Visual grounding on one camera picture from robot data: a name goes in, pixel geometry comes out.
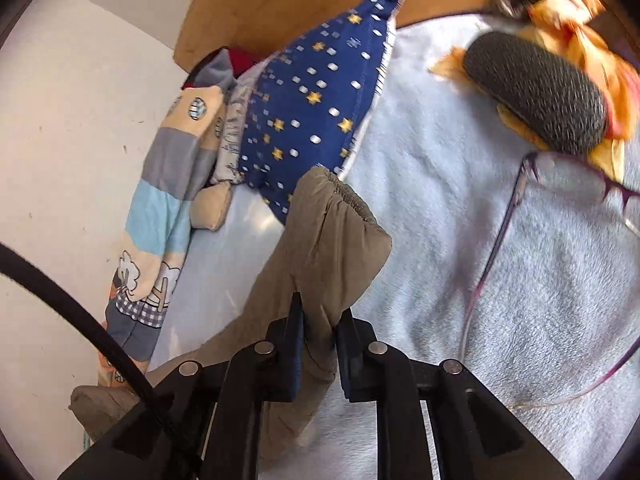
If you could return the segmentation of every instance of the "yellow fabric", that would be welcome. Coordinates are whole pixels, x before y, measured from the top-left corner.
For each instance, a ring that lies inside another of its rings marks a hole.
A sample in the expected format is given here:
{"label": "yellow fabric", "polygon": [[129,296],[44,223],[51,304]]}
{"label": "yellow fabric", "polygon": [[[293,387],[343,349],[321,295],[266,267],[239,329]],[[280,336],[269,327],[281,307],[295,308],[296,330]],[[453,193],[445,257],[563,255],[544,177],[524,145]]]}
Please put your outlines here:
{"label": "yellow fabric", "polygon": [[[591,164],[610,178],[622,182],[625,167],[625,140],[631,139],[639,115],[640,79],[636,70],[609,51],[605,41],[584,25],[603,10],[599,0],[542,0],[529,9],[535,27],[526,27],[520,36],[569,60],[583,70],[600,88],[607,101],[606,138],[589,154]],[[454,47],[430,67],[434,74],[471,82],[462,60],[465,50]],[[498,105],[502,122],[535,144],[548,150],[546,143],[507,107]]]}

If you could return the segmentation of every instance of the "light blue blanket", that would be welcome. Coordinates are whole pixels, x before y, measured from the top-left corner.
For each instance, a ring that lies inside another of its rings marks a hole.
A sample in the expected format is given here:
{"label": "light blue blanket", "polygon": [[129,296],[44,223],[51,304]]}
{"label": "light blue blanket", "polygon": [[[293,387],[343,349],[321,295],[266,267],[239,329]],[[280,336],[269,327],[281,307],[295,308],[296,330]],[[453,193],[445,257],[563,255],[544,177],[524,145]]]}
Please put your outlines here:
{"label": "light blue blanket", "polygon": [[[434,364],[455,356],[463,310],[489,255],[522,157],[495,102],[428,66],[466,46],[486,22],[443,18],[401,29],[382,99],[346,181],[393,238],[380,275],[353,307],[382,341]],[[640,189],[640,144],[625,183]],[[620,197],[580,208],[530,183],[474,317],[465,365],[505,404],[550,401],[608,370],[640,331],[640,240]],[[194,234],[152,366],[196,348],[239,313],[281,227],[260,197],[236,190],[219,233]],[[239,260],[240,245],[255,259]],[[596,479],[640,412],[635,356],[594,392],[516,410],[577,480]],[[300,447],[266,479],[376,477],[376,413],[349,404],[339,381]]]}

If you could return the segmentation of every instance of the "metal rivet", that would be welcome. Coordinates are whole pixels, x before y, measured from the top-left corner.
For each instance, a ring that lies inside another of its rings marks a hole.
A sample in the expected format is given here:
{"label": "metal rivet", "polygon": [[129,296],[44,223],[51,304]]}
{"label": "metal rivet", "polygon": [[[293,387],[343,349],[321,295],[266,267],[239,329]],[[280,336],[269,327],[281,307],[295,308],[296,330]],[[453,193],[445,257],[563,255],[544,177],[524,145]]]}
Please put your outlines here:
{"label": "metal rivet", "polygon": [[189,377],[195,375],[198,372],[198,363],[196,361],[185,361],[178,368],[180,375]]}
{"label": "metal rivet", "polygon": [[369,352],[376,355],[382,355],[386,352],[386,345],[382,341],[369,343]]}
{"label": "metal rivet", "polygon": [[451,375],[457,375],[462,371],[460,361],[456,361],[455,359],[447,359],[443,362],[442,367],[447,374]]}
{"label": "metal rivet", "polygon": [[254,351],[260,355],[267,355],[273,352],[273,343],[269,341],[258,341],[254,346]]}

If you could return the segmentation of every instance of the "textured dark case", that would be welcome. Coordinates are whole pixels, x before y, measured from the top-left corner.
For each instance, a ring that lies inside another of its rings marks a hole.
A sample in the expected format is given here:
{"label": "textured dark case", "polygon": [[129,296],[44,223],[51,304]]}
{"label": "textured dark case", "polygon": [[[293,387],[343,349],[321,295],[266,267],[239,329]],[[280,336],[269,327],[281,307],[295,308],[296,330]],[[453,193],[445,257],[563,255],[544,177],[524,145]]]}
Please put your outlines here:
{"label": "textured dark case", "polygon": [[488,32],[468,48],[463,66],[553,150],[585,155],[602,140],[607,110],[600,89],[556,54],[511,34]]}

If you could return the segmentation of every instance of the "blue star-patterned fabric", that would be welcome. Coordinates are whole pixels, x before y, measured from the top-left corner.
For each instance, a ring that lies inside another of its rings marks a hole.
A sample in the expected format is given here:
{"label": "blue star-patterned fabric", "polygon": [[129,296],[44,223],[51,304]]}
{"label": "blue star-patterned fabric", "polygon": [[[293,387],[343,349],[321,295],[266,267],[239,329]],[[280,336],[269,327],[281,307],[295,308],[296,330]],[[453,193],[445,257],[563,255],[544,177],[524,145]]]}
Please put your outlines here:
{"label": "blue star-patterned fabric", "polygon": [[313,166],[344,176],[382,91],[402,0],[363,0],[267,64],[246,112],[239,171],[281,222]]}

